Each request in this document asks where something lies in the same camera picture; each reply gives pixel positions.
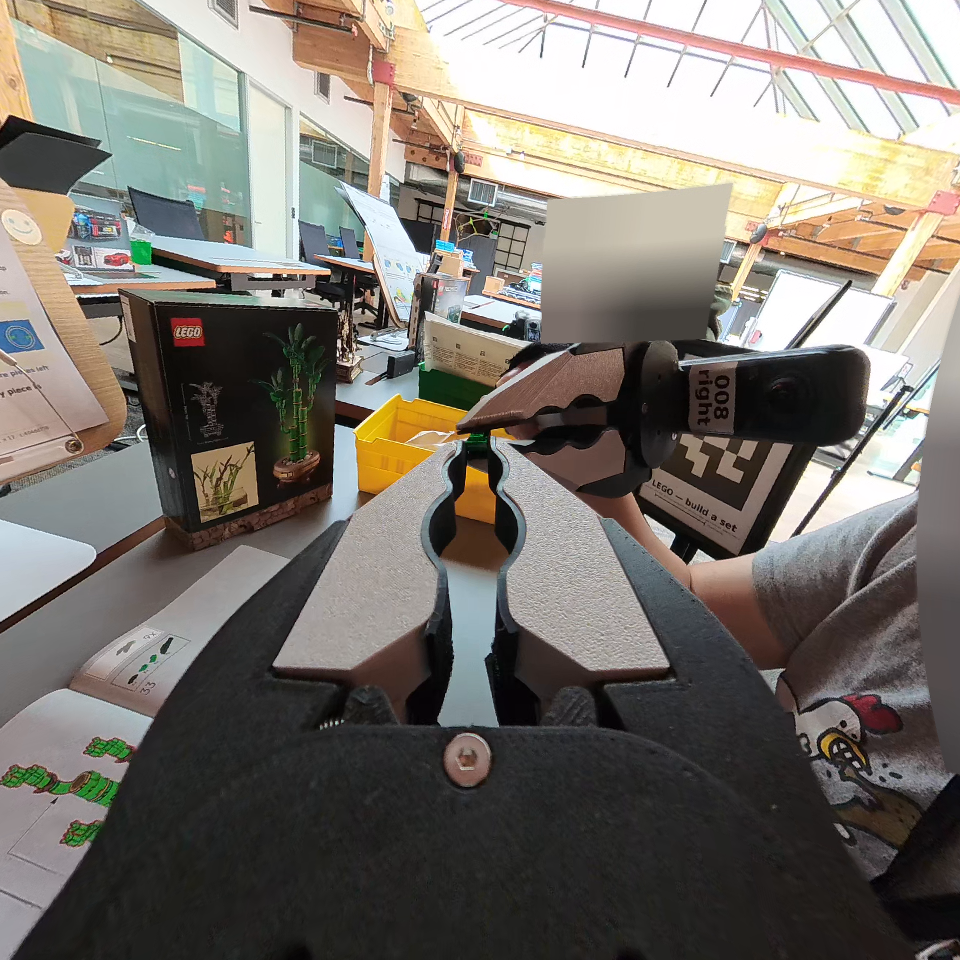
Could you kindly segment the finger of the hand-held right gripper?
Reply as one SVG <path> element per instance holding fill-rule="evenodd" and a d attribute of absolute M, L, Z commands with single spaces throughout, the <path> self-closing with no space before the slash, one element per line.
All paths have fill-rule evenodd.
<path fill-rule="evenodd" d="M 541 412 L 517 426 L 520 452 L 572 493 L 599 498 L 634 494 L 654 469 L 630 449 L 605 405 Z"/>
<path fill-rule="evenodd" d="M 621 392 L 628 344 L 577 343 L 535 360 L 522 374 L 482 397 L 457 423 L 463 434 L 505 430 L 535 415 L 580 405 L 605 405 L 608 422 L 629 430 L 629 399 Z"/>

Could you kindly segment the whiteboard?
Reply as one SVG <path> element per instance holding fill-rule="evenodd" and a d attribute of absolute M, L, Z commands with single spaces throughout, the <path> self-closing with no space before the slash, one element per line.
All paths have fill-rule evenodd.
<path fill-rule="evenodd" d="M 787 349 L 801 329 L 840 291 L 838 282 L 779 270 L 740 345 L 761 352 Z M 850 287 L 804 340 L 806 347 L 864 346 L 894 307 L 890 296 Z"/>

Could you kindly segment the instruction sheet on board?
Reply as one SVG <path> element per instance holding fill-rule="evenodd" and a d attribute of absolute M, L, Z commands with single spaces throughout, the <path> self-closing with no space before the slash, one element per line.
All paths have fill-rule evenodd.
<path fill-rule="evenodd" d="M 51 229 L 1 185 L 1 480 L 104 449 L 127 401 L 70 289 Z"/>

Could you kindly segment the person's right forearm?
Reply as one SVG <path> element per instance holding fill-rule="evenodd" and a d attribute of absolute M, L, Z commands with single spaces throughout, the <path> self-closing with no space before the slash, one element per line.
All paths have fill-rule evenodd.
<path fill-rule="evenodd" d="M 655 534 L 631 494 L 604 498 L 579 493 L 601 517 L 617 522 L 678 582 L 697 596 L 760 670 L 786 667 L 787 652 L 762 611 L 753 576 L 753 556 L 688 564 Z"/>

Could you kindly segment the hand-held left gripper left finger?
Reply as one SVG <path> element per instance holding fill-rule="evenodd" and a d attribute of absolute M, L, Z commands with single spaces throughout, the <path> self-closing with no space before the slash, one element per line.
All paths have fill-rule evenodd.
<path fill-rule="evenodd" d="M 441 445 L 354 512 L 273 669 L 281 676 L 377 687 L 398 718 L 434 724 L 453 663 L 449 578 L 464 443 Z"/>

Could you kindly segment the beige printed box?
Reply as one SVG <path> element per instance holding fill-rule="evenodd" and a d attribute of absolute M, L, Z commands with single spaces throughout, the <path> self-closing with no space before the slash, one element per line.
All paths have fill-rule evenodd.
<path fill-rule="evenodd" d="M 421 325 L 426 371 L 495 387 L 527 342 L 450 322 L 427 312 Z"/>

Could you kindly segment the person's grey printed shirt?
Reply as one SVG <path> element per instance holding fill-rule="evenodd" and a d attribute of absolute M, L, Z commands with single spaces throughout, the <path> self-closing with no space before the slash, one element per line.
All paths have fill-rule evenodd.
<path fill-rule="evenodd" d="M 834 827 L 881 876 L 947 786 L 917 592 L 918 493 L 755 554 L 758 603 L 786 651 L 793 715 Z"/>

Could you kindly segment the black lego set box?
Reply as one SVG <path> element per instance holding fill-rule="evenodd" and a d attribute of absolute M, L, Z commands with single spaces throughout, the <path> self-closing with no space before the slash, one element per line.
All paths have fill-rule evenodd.
<path fill-rule="evenodd" d="M 331 498 L 333 309 L 205 292 L 119 298 L 168 530 L 196 551 Z"/>

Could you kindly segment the white display board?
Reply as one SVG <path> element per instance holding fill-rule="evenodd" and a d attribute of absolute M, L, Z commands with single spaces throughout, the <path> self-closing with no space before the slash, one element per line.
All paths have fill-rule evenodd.
<path fill-rule="evenodd" d="M 388 201 L 344 181 L 338 190 L 364 226 L 365 250 L 371 251 L 390 319 L 405 327 L 410 321 L 415 280 L 423 268 L 423 258 Z"/>

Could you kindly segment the green storage bin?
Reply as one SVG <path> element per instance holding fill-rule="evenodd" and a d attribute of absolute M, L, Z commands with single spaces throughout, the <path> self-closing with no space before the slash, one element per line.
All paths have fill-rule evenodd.
<path fill-rule="evenodd" d="M 470 411 L 474 405 L 494 390 L 494 386 L 449 373 L 442 369 L 427 369 L 420 364 L 417 372 L 419 399 Z"/>

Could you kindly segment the black framed marker sign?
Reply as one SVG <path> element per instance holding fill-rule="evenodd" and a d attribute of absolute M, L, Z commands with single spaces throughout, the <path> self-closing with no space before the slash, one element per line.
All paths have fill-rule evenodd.
<path fill-rule="evenodd" d="M 751 554 L 768 542 L 814 451 L 808 443 L 681 435 L 638 502 L 711 558 Z"/>

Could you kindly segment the yellow storage bin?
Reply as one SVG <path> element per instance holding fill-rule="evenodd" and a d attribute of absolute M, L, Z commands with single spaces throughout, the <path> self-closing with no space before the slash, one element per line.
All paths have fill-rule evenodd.
<path fill-rule="evenodd" d="M 377 495 L 386 490 L 433 453 L 410 444 L 412 437 L 424 431 L 449 434 L 465 415 L 466 411 L 428 400 L 393 396 L 354 429 L 359 491 Z M 495 522 L 496 498 L 485 471 L 467 467 L 455 510 L 460 518 Z"/>

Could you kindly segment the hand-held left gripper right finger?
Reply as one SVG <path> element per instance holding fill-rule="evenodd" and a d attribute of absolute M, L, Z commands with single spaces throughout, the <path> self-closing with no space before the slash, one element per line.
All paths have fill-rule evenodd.
<path fill-rule="evenodd" d="M 670 666 L 600 516 L 510 442 L 488 443 L 497 577 L 486 670 L 501 726 L 537 725 L 566 688 L 662 680 Z"/>

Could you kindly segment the lego instruction booklet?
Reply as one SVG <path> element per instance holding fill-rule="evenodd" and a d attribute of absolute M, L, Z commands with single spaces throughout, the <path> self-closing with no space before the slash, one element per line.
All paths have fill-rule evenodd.
<path fill-rule="evenodd" d="M 1 730 L 1 956 L 11 958 L 100 833 L 142 738 L 214 634 L 286 560 L 240 546 Z"/>

